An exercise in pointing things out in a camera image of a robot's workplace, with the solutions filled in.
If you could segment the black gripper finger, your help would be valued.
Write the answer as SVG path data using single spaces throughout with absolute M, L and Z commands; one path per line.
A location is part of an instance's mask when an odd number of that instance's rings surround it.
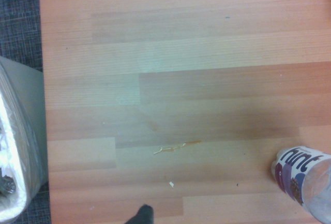
M 153 224 L 153 223 L 154 223 L 154 209 L 147 204 L 141 206 L 138 212 L 126 222 L 126 224 Z

